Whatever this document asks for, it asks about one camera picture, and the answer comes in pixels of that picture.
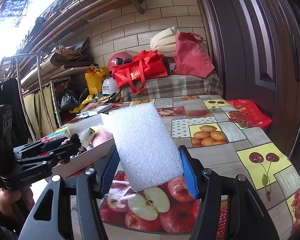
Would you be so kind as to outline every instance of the red helmet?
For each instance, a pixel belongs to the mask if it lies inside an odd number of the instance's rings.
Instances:
[[[116,60],[117,58],[122,58],[123,60],[122,60],[121,64],[123,64],[123,62],[126,59],[128,59],[128,58],[132,59],[132,56],[129,53],[125,52],[125,51],[120,51],[116,54],[113,54],[112,57],[109,59],[109,62],[108,62],[108,70],[109,71],[112,71],[113,67],[117,66],[117,60]]]

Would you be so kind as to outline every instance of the screw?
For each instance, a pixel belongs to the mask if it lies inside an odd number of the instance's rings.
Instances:
[[[205,174],[205,175],[210,175],[212,173],[212,170],[208,169],[208,168],[205,168],[205,169],[203,169],[202,173]]]
[[[94,173],[94,169],[93,168],[86,169],[85,173],[87,175],[90,175],[90,174]]]
[[[60,176],[59,175],[54,175],[52,177],[52,181],[56,182],[56,181],[59,181],[60,180]]]
[[[238,175],[238,180],[245,181],[246,180],[246,176],[240,174],[240,175]]]

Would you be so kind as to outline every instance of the black plastic bag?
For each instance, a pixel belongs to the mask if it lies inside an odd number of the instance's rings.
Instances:
[[[79,106],[77,95],[69,88],[62,93],[59,103],[61,111],[71,110]]]
[[[85,90],[82,91],[82,93],[79,97],[79,104],[81,104],[84,100],[86,100],[88,95],[89,95],[89,91],[88,91],[88,88],[86,88]]]

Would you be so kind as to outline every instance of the yellow bag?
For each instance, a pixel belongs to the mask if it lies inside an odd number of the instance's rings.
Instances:
[[[97,68],[91,65],[93,72],[85,73],[89,94],[97,95],[102,92],[102,82],[109,76],[107,67]]]

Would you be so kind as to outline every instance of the white helmet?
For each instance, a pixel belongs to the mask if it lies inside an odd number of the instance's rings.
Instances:
[[[112,77],[104,80],[102,84],[102,93],[104,95],[112,95],[117,91],[119,91],[117,82]]]

